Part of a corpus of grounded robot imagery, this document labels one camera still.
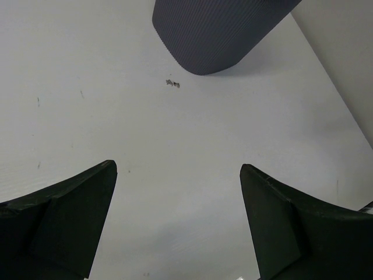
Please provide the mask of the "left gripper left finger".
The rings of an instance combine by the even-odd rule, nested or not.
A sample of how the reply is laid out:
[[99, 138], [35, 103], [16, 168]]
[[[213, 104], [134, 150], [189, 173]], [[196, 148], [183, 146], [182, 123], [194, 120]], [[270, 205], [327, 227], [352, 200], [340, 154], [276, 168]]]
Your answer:
[[105, 160], [1, 203], [1, 279], [87, 279], [117, 180]]

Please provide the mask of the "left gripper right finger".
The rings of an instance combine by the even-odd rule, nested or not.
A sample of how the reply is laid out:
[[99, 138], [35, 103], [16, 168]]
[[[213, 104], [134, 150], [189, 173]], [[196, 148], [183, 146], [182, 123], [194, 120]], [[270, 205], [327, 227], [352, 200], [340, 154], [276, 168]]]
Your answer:
[[372, 205], [354, 211], [251, 164], [240, 182], [261, 279], [371, 279]]

